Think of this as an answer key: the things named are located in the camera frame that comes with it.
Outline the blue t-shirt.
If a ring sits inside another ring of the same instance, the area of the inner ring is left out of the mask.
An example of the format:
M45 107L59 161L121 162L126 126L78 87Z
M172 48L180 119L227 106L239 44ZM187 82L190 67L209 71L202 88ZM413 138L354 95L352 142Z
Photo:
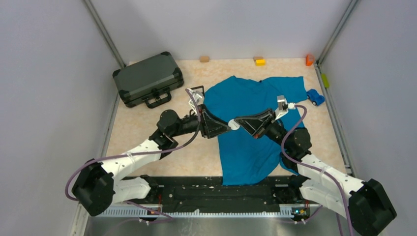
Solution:
M240 123L251 117L237 130L218 135L223 185L252 185L266 178L281 162L280 142L267 137L273 126L279 127L274 117L263 121L256 116L274 112L278 96L291 103L307 99L304 78L269 77L260 81L231 76L205 92L207 110L228 123Z

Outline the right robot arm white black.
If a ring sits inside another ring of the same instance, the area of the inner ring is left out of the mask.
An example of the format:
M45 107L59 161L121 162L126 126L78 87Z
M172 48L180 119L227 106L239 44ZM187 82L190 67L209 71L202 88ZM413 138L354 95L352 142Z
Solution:
M281 147L286 168L297 173L296 184L288 189L295 203L316 202L347 220L349 233L379 235L396 217L382 184L375 179L364 181L326 164L311 151L311 137L299 124L287 130L275 113L268 109L260 114L236 117L232 127L241 127L253 138L268 137Z

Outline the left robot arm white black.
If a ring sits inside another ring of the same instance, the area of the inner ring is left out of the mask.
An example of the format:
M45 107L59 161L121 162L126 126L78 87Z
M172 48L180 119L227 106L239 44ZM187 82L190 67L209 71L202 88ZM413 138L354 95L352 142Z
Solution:
M159 116L157 129L135 148L120 155L91 159L72 176L73 186L67 185L72 200L78 201L90 216L98 216L111 205L133 199L152 203L158 191L149 177L128 178L140 167L159 161L181 149L174 137L192 134L182 147L189 145L198 134L214 138L239 128L233 119L228 122L216 117L204 105L192 107L191 113L180 118L174 110L165 110Z

